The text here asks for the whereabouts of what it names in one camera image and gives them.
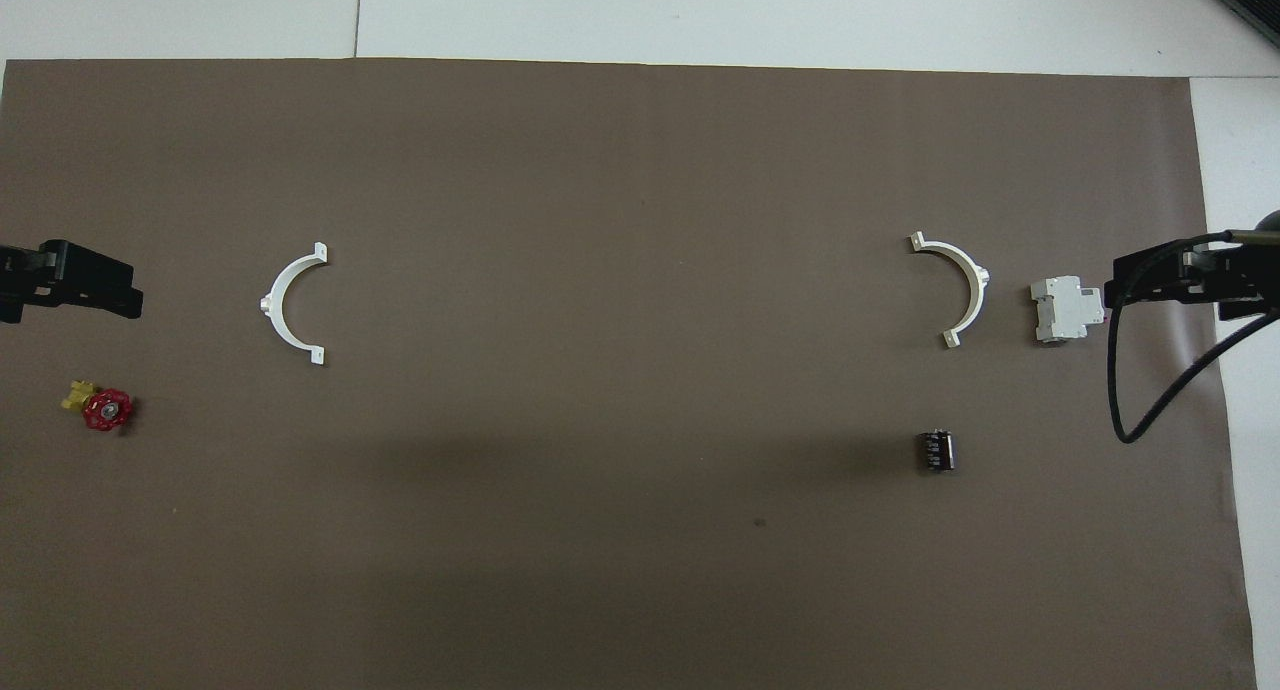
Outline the red-handled brass valve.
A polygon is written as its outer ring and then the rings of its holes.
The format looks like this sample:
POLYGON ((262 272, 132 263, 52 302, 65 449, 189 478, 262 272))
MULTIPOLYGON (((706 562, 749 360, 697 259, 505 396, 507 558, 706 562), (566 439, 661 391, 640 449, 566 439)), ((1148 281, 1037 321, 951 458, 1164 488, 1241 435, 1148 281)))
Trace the red-handled brass valve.
POLYGON ((90 430, 111 431, 128 422, 134 403, 125 390, 76 380, 70 383, 67 396, 60 399, 60 407, 77 413, 90 430))

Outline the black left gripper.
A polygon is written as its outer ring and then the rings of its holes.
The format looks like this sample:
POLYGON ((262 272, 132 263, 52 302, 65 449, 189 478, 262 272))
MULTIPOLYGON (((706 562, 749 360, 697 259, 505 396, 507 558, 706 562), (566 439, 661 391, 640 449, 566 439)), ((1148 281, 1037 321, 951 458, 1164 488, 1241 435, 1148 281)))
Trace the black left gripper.
POLYGON ((42 253, 0 245, 0 324, 19 324, 27 303, 36 303, 41 269, 49 307, 73 303, 120 317, 142 315, 145 294, 134 285, 129 262, 68 239, 49 239, 42 253))

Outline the white half-ring pipe clamp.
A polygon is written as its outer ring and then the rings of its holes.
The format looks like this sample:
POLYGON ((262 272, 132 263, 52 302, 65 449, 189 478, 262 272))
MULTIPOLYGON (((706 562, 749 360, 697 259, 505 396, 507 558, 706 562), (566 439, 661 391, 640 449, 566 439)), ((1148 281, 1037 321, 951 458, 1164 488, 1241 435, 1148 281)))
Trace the white half-ring pipe clamp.
POLYGON ((310 253, 287 262, 287 265, 274 277, 271 285, 259 302, 259 309, 269 321, 271 330, 289 348, 307 355, 308 362, 315 366, 324 366, 326 348, 324 344, 303 342, 291 329, 285 312, 285 302, 292 285, 303 277, 306 271, 328 265, 328 245, 315 242, 310 253))
POLYGON ((991 280, 989 270, 979 265, 972 253, 957 247, 957 245, 941 242, 941 239, 929 239, 922 230, 910 233, 908 243, 913 253, 934 253, 934 256, 952 262, 965 279, 968 289, 966 307, 959 320, 940 334, 947 349, 957 349, 963 344, 965 333, 980 317, 982 310, 986 306, 987 289, 991 280))

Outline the white circuit breaker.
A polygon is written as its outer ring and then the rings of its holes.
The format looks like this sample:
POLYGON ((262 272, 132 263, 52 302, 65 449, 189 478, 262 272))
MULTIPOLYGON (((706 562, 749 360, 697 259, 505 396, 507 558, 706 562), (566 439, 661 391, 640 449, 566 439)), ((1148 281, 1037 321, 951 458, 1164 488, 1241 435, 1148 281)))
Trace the white circuit breaker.
POLYGON ((1105 321, 1103 293, 1079 277, 1046 277, 1029 285, 1036 303, 1036 341, 1050 344, 1087 338, 1088 326, 1105 321))

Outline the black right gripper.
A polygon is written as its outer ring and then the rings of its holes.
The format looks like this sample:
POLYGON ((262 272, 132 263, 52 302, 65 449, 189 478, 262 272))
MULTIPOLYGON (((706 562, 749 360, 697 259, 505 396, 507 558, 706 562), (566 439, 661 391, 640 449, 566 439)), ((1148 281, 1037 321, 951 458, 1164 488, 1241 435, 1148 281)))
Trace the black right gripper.
POLYGON ((1112 277, 1103 285, 1103 307, 1129 303, 1217 303, 1222 321, 1280 314, 1280 210, 1268 213, 1248 233, 1262 242, 1211 250, 1197 245, 1188 252, 1193 285, 1189 293, 1183 253, 1187 239, 1174 239, 1125 253, 1111 262, 1112 277))

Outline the brown table mat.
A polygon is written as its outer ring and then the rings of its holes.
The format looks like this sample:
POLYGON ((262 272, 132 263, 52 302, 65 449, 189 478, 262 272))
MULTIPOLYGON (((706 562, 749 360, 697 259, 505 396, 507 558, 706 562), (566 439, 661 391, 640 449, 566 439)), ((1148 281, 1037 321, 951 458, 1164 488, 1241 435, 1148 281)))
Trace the brown table mat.
POLYGON ((1028 293, 1197 151, 1172 78, 12 61, 0 243, 145 307, 0 325, 0 690, 1253 690, 1219 374, 1123 445, 1028 293))

